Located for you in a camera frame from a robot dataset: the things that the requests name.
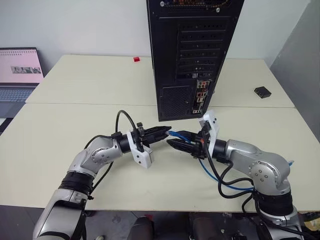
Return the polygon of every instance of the black cable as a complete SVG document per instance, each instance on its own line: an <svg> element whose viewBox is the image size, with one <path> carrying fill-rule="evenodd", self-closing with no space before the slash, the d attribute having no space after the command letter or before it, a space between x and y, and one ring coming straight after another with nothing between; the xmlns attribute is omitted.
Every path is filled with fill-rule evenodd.
<svg viewBox="0 0 320 240"><path fill-rule="evenodd" d="M97 138L112 139L112 136L105 136L105 135L94 136L93 138L90 139L90 141L88 141L88 143L85 145L84 149L86 149L90 145L90 143L92 143L92 141L97 139Z"/></svg>
<svg viewBox="0 0 320 240"><path fill-rule="evenodd" d="M118 125L119 125L119 117L120 117L120 114L124 114L124 115L128 118L128 120L129 120L129 122L130 122L130 124L131 124L131 126L132 126L132 128L133 128L133 131L137 131L137 128L136 128L136 126L135 126L135 123L134 123L134 121L132 120L132 118L130 117L130 115L129 115L126 111L120 110L120 111L118 111L118 113L117 113L117 115L116 115L116 118L115 118L115 132L116 132L116 133L118 132ZM89 144L90 144L94 139L96 139L96 138L112 139L111 136L97 135L97 136L93 137L93 138L85 145L85 149L86 149L86 148L89 146ZM107 168L107 170L105 171L105 173L100 177L100 179L99 179L99 180L96 182L96 184L93 186L90 194L93 193L93 191L97 188L97 186L98 186L98 185L101 183L101 181L105 178L105 176L108 174L108 172L110 171L110 169L111 169L111 167L112 167L113 164L114 164L114 162L111 162L111 163L110 163L110 165L109 165L109 167Z"/></svg>
<svg viewBox="0 0 320 240"><path fill-rule="evenodd" d="M223 180L225 175L229 172L229 170L234 166L234 163L232 161L228 161L229 163L229 166L222 172L221 174L221 179ZM226 195L222 192L222 183L221 181L218 182L218 191L219 191L219 194L224 197L225 199L235 199L235 198L238 198L242 195L245 195L245 194L252 194L253 191L252 190L245 190L245 191L242 191L242 192L239 192L237 194L234 194L234 195Z"/></svg>
<svg viewBox="0 0 320 240"><path fill-rule="evenodd" d="M209 164L210 164L210 167L214 173L214 175L216 176L216 178L219 180L219 182L221 182L223 185L232 185L232 184L235 184L235 183L238 183L238 182L241 182L241 181L249 181L252 185L254 185L254 181L251 179L251 178L248 178L248 177L241 177L241 178L237 178L235 180L232 180L232 181L224 181L220 175L218 174L217 170L216 170L216 167L214 165L214 162L212 161L212 158L210 156L210 153L209 153L209 149L208 149L208 145L207 145L207 142L208 142L208 138L207 138L207 135L206 135L206 132L202 129L202 137L203 137L203 148L205 150L205 153L206 153L206 157L208 158L208 161L209 161ZM232 166L230 167L230 165L227 167L227 169L225 170L225 174L232 168Z"/></svg>
<svg viewBox="0 0 320 240"><path fill-rule="evenodd" d="M99 185L99 183L101 183L101 181L104 179L104 177L108 174L108 172L110 171L112 165L114 164L114 162L111 162L109 167L107 168L107 170L104 172L104 174L100 177L100 179L96 182L96 184L93 186L90 194L93 193L93 191L97 188L97 186Z"/></svg>
<svg viewBox="0 0 320 240"><path fill-rule="evenodd" d="M245 206L246 204L253 198L252 194L246 199L244 200L244 202L242 203L241 205L241 208L242 208L242 212L243 214L245 215L245 217L253 224L253 225L256 225L258 226L258 223L256 223L249 215L248 213L246 212L245 210Z"/></svg>
<svg viewBox="0 0 320 240"><path fill-rule="evenodd" d="M82 240L87 240L87 228L86 228L86 224L84 224L84 226L83 226Z"/></svg>
<svg viewBox="0 0 320 240"><path fill-rule="evenodd" d="M135 123L132 120L132 118L130 117L130 115L125 110L120 110L120 111L118 111L118 114L116 115L116 119L115 119L115 132L116 133L118 132L118 124L119 124L120 114L124 114L128 118L129 122L131 123L131 126L132 126L133 130L137 129L136 126L135 126Z"/></svg>
<svg viewBox="0 0 320 240"><path fill-rule="evenodd" d="M290 229L288 227L280 226L280 225L277 225L277 224L273 223L271 220L266 219L265 217L263 217L262 213L260 212L257 200L254 200L254 205L255 205L255 210L258 213L258 215L260 216L260 218L263 220L264 223L266 223L270 227L273 227L273 228L276 228L276 229L280 229L280 230L283 230L283 231L288 232L288 233L304 236L305 238L308 238L308 239L316 240L316 238L314 236L312 236L311 234L309 234L307 232L293 230L293 229Z"/></svg>

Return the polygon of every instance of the computer back panel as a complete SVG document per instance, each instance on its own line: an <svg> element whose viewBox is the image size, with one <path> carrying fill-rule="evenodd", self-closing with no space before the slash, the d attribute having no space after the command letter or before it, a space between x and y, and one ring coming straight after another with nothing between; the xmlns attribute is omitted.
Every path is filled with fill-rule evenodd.
<svg viewBox="0 0 320 240"><path fill-rule="evenodd" d="M199 118L244 0L147 0L159 121Z"/></svg>

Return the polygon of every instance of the rear i/o ports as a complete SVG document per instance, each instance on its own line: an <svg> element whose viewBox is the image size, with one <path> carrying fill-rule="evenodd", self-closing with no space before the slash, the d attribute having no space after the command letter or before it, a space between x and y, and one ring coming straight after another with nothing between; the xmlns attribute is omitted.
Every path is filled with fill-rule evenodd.
<svg viewBox="0 0 320 240"><path fill-rule="evenodd" d="M192 108L192 113L193 114L200 114L202 113L202 108L204 107L204 103L203 102L197 102L194 104L193 108Z"/></svg>
<svg viewBox="0 0 320 240"><path fill-rule="evenodd" d="M196 93L197 98L205 98L207 96L207 92L197 92Z"/></svg>
<svg viewBox="0 0 320 240"><path fill-rule="evenodd" d="M197 81L196 87L198 89L207 89L209 87L210 81Z"/></svg>
<svg viewBox="0 0 320 240"><path fill-rule="evenodd" d="M198 97L197 99L196 99L196 102L197 103L203 103L205 101L205 97Z"/></svg>

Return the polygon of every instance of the black box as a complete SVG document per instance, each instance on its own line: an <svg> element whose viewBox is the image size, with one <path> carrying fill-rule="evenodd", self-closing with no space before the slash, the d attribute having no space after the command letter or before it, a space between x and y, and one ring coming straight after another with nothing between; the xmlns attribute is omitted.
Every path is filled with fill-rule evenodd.
<svg viewBox="0 0 320 240"><path fill-rule="evenodd" d="M258 94L258 96L262 99L270 97L271 96L271 92L269 92L268 89L266 89L264 86L261 87L257 87L254 92L256 94Z"/></svg>
<svg viewBox="0 0 320 240"><path fill-rule="evenodd" d="M159 121L199 118L214 93L244 0L146 2Z"/></svg>

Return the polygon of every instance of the blue cable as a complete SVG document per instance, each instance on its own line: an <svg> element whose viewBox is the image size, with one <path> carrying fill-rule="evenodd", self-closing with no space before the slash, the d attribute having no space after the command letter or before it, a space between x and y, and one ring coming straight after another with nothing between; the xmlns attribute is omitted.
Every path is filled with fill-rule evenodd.
<svg viewBox="0 0 320 240"><path fill-rule="evenodd" d="M175 132L175 131L168 131L168 134L170 134L171 136L174 136L174 137L178 137L184 141L186 141L187 143L191 143L191 141L189 139L187 139L185 136ZM199 160L199 163L201 164L203 170L214 180L216 180L217 182L219 182L219 180L214 177L209 171L208 169L206 168L206 166L204 165L204 163L200 160ZM291 165L294 163L294 161L290 161L288 164L289 166L291 167ZM247 190L253 190L254 188L253 187L248 187L248 188L241 188L241 187L236 187L236 186L232 186L232 185L224 185L230 189L234 189L234 190L239 190L239 191L247 191Z"/></svg>
<svg viewBox="0 0 320 240"><path fill-rule="evenodd" d="M219 182L219 180L217 178L215 178L209 171L208 169L206 169L204 163L199 159L199 163L201 164L203 170L214 180L216 180L217 182ZM239 190L239 191L247 191L247 190L253 190L253 187L249 187L249 188L240 188L240 187L236 187L236 186L232 186L232 185L224 185L230 189L234 189L234 190Z"/></svg>
<svg viewBox="0 0 320 240"><path fill-rule="evenodd" d="M185 136L182 136L181 134L179 134L175 131L168 131L168 134L170 134L171 136L174 136L174 137L178 137L182 140L185 140L189 144L191 143L191 141L188 138L186 138Z"/></svg>

